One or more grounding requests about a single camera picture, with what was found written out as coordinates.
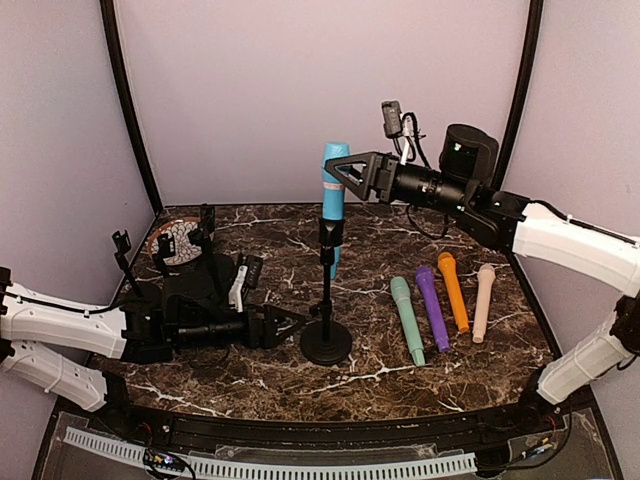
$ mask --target brown marble surface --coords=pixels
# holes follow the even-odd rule
[[[156,227],[170,219],[197,215],[197,208],[167,209]],[[217,209],[216,251],[242,251],[265,259],[259,288],[249,301],[308,313],[322,292],[318,257],[318,205],[222,206]],[[428,231],[441,217],[414,214]],[[364,421],[413,418],[500,406],[517,400],[530,373],[551,360],[537,321],[506,259],[479,247],[452,228],[433,242],[415,232],[404,207],[350,204],[345,210],[345,241],[333,286],[336,319],[353,336],[353,351],[341,365],[308,362],[298,345],[300,333],[273,350],[234,345],[225,351],[185,351],[166,364],[138,366],[95,356],[92,367],[122,375],[134,403],[175,412],[251,420]],[[437,256],[457,260],[470,320],[475,308],[476,272],[483,263],[496,268],[489,328],[481,345],[470,333],[459,335]],[[438,354],[414,274],[420,265],[436,272],[436,287],[452,350]],[[134,267],[144,281],[161,281],[146,255]],[[404,276],[427,354],[416,368],[389,293],[389,282]]]

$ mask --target black microphone stand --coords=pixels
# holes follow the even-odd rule
[[[322,301],[310,308],[313,317],[321,320],[310,324],[300,337],[302,354],[316,365],[340,363],[351,353],[351,334],[343,325],[332,321],[331,266],[335,262],[335,248],[342,245],[344,220],[320,218],[320,263],[323,266]]]

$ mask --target white wall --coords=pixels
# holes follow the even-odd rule
[[[640,4],[545,2],[536,64],[505,188],[574,216],[640,235]],[[524,262],[566,351],[617,298],[609,287],[541,261]],[[640,369],[594,384],[629,479],[638,478]]]
[[[324,143],[393,147],[380,103],[502,138],[527,0],[118,0],[165,204],[318,201]]]
[[[0,265],[43,293],[109,302],[111,233],[138,244],[152,212],[99,2],[0,2],[0,45]],[[54,401],[0,374],[0,479],[31,477]]]

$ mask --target black cable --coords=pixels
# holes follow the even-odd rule
[[[129,300],[121,300],[119,302],[113,302],[111,305],[107,307],[98,308],[95,310],[83,310],[81,308],[69,307],[67,305],[60,305],[59,303],[47,302],[46,300],[39,300],[37,298],[23,297],[22,295],[18,295],[13,292],[7,292],[6,290],[0,291],[0,295],[6,295],[7,297],[20,299],[21,302],[33,303],[34,305],[40,305],[42,307],[50,307],[58,310],[64,310],[65,312],[81,313],[83,315],[85,313],[88,313],[89,316],[111,312],[129,303],[149,303],[149,301],[145,300],[144,298],[131,298]]]
[[[136,428],[134,428],[133,430],[131,430],[131,432],[129,433],[124,433],[124,432],[117,432],[116,430],[114,430],[113,428],[111,428],[109,425],[107,425],[107,423],[100,417],[95,417],[96,420],[98,420],[108,431],[109,433],[111,433],[112,435],[115,435],[116,437],[124,440],[125,442],[129,442],[135,445],[140,445],[141,443],[143,444],[143,446],[147,449],[147,451],[149,453],[153,453],[153,452],[158,452],[161,453],[163,455],[168,455],[172,458],[176,459],[176,463],[179,463],[180,465],[184,466],[189,473],[191,474],[191,478],[192,480],[196,480],[196,472],[193,470],[193,467],[191,467],[191,465],[189,465],[189,463],[187,463],[186,460],[184,460],[183,458],[179,457],[177,454],[172,453],[168,450],[164,450],[162,448],[158,448],[158,447],[152,447],[151,446],[151,441],[153,439],[153,433],[151,430],[151,427],[148,426],[148,424],[145,423],[140,423],[138,424],[138,426]],[[149,439],[146,443],[141,442],[140,440],[137,440],[135,438],[132,438],[132,435],[134,433],[136,433],[138,430],[140,430],[141,427],[146,427],[146,431],[149,432]],[[173,478],[179,475],[173,475],[173,474],[169,474],[169,473],[165,473],[165,472],[161,472],[158,471],[154,468],[153,465],[144,465],[144,467],[150,467],[151,470],[153,470],[154,473],[156,473],[157,475],[163,475],[164,478]]]
[[[527,455],[529,455],[531,452],[534,452],[535,450],[537,450],[538,448],[540,448],[539,446],[536,447],[532,447],[528,450],[525,450],[525,457],[522,456],[518,456],[517,458],[511,460],[508,463],[504,463],[502,465],[482,465],[482,464],[478,464],[478,470],[479,471],[495,471],[495,470],[533,470],[534,468],[540,468],[543,465],[546,465],[547,463],[549,463],[550,461],[552,461],[554,458],[556,458],[560,452],[562,452],[562,450],[564,450],[564,447],[567,446],[567,443],[569,442],[569,437],[571,436],[571,431],[573,429],[573,412],[571,411],[571,408],[569,408],[569,425],[567,427],[567,432],[565,433],[564,439],[562,440],[562,443],[558,446],[558,448],[556,448],[556,450],[549,455],[547,458],[545,458],[542,462],[536,463],[535,465],[525,465],[525,466],[518,466],[515,465],[516,463],[522,462],[524,460],[527,460]]]
[[[512,466],[513,463],[516,463],[516,461],[520,461],[521,459],[517,459],[514,460],[513,462],[509,462],[510,464],[507,465],[505,470],[531,470],[534,468],[540,468],[543,465],[546,465],[547,463],[549,463],[551,460],[553,460],[554,458],[556,458],[558,455],[560,455],[560,452],[562,450],[564,450],[564,447],[567,446],[567,443],[569,443],[569,437],[571,436],[571,431],[573,429],[573,412],[569,411],[569,426],[567,427],[567,433],[565,433],[564,435],[564,439],[562,440],[562,443],[558,446],[558,448],[556,449],[555,452],[553,452],[553,454],[549,455],[547,458],[545,458],[542,462],[540,463],[536,463],[535,465],[526,465],[526,466]]]
[[[636,240],[633,240],[632,238],[629,238],[629,237],[625,237],[624,235],[620,235],[620,234],[615,233],[615,232],[610,232],[609,230],[605,230],[604,228],[600,228],[600,227],[598,227],[596,225],[592,225],[590,223],[583,222],[582,220],[576,220],[575,218],[571,218],[570,219],[567,214],[562,213],[556,207],[554,207],[549,202],[546,202],[544,200],[532,200],[531,203],[538,203],[538,204],[542,205],[543,207],[546,207],[556,217],[558,217],[561,220],[564,220],[565,222],[569,222],[570,224],[575,225],[576,227],[581,227],[581,228],[584,228],[586,230],[591,230],[593,232],[601,233],[603,235],[607,235],[608,237],[615,238],[616,240],[620,240],[622,242],[629,243],[631,245],[635,245],[637,243]]]
[[[418,118],[416,117],[416,115],[413,112],[407,112],[402,116],[402,125],[404,126],[404,121],[406,118],[409,118],[411,120],[411,123],[413,123],[413,143],[416,146],[416,150],[418,151],[418,155],[420,155],[420,159],[422,160],[422,163],[424,163],[424,166],[427,167],[428,169],[431,169],[431,165],[429,165],[429,161],[427,160],[427,156],[424,154],[424,151],[422,150],[422,145],[420,145],[420,140],[422,140],[423,136],[420,135],[420,128],[418,127]]]
[[[628,361],[627,363],[625,363],[624,365],[620,365],[622,362],[618,363],[618,364],[616,365],[616,369],[617,369],[619,372],[622,372],[622,371],[626,370],[626,369],[627,369],[627,368],[629,368],[631,365],[633,365],[633,362],[635,362],[635,361],[636,361],[636,358],[638,358],[638,356],[637,356],[637,355],[634,355],[634,356],[633,356],[633,358],[631,358],[631,360],[629,360],[629,361]]]
[[[402,156],[402,149],[400,148],[400,142],[398,141],[397,138],[393,139],[393,146],[396,149],[396,153],[400,156]]]
[[[416,221],[411,217],[410,210],[411,210],[411,205],[407,205],[406,212],[407,212],[407,219],[409,220],[409,223],[417,232],[421,233],[425,237],[431,240],[442,240],[444,236],[447,234],[447,232],[449,231],[449,215],[444,216],[444,221],[443,221],[444,224],[442,227],[442,232],[440,232],[439,235],[432,235],[426,232],[422,227],[420,227],[420,225],[416,223]]]

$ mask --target orange microphone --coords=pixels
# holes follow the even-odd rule
[[[442,272],[444,283],[447,285],[449,302],[451,302],[451,310],[453,310],[453,318],[456,320],[458,332],[467,333],[469,331],[469,317],[462,299],[460,283],[458,282],[456,261],[450,253],[444,252],[440,254],[438,257],[438,269]]]

